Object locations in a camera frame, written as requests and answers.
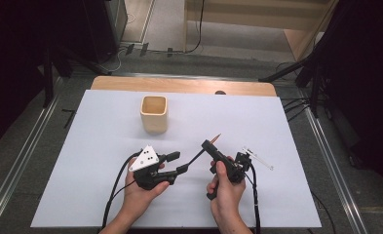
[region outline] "person's right hand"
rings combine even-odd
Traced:
[[[228,179],[224,163],[216,162],[216,175],[207,185],[212,193],[218,184],[216,198],[211,200],[211,212],[221,233],[251,233],[239,213],[239,203],[246,189],[246,181],[232,183]]]

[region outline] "hand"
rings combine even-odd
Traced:
[[[128,168],[135,161],[132,159]],[[128,172],[125,177],[125,184],[128,185],[134,181],[134,173]],[[144,190],[140,188],[136,182],[124,189],[124,203],[116,217],[100,232],[105,233],[126,233],[134,222],[140,218],[148,209],[154,198],[162,194],[170,184],[167,181],[159,183],[152,190]]]
[[[239,203],[246,189],[246,181],[232,183],[223,162],[216,162],[216,175],[207,185],[212,193],[218,184],[216,198],[211,200],[211,212],[221,233],[251,233],[239,213]]]

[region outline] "pen holder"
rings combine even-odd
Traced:
[[[149,134],[161,134],[168,128],[168,101],[161,96],[146,96],[142,99],[140,117],[143,128]]]

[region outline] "metal strip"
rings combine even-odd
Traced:
[[[45,127],[49,119],[51,118],[52,113],[55,110],[55,107],[57,105],[57,98],[60,94],[62,85],[63,85],[63,80],[61,77],[58,77],[55,83],[56,94],[54,98],[52,99],[48,107],[43,109],[42,112],[40,113],[36,121],[36,124],[33,126],[32,131],[30,132],[26,142],[21,148],[21,151],[15,163],[13,164],[8,175],[3,181],[2,186],[0,187],[0,216],[5,210],[10,198],[12,197],[13,192],[15,191],[16,185],[18,184],[20,177],[22,173],[24,172],[24,169],[26,168],[27,162],[29,161],[41,134],[43,134]]]
[[[300,95],[302,98],[306,98],[307,95],[300,91]],[[318,141],[319,147],[322,150],[323,156],[326,161],[326,166],[328,171],[330,172],[331,179],[334,182],[334,186],[336,187],[337,193],[339,194],[340,201],[343,205],[343,209],[346,212],[346,216],[349,218],[349,222],[352,226],[354,233],[368,233],[364,225],[364,220],[359,211],[358,205],[353,198],[349,187],[347,186],[347,182],[343,177],[343,174],[340,171],[339,166],[336,163],[336,160],[331,152],[330,146],[326,140],[325,133],[322,129],[319,119],[316,119],[310,109],[306,110],[307,118],[309,119],[312,130],[316,136],[316,140]]]

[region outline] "white tabletop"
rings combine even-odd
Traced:
[[[151,136],[141,124],[144,96],[168,98],[169,128]],[[170,171],[188,163],[205,139],[235,156],[250,148],[270,171],[253,160],[257,172],[262,227],[321,227],[309,186],[278,97],[214,96],[175,93],[86,91],[32,221],[32,227],[101,226],[116,175],[126,159],[150,144],[159,154],[181,152],[166,163]],[[135,227],[216,227],[206,185],[212,179],[211,156],[204,153],[186,174],[154,200]],[[123,173],[119,187],[124,184]],[[112,204],[109,220],[121,207]],[[255,226],[252,189],[247,180],[240,212]]]

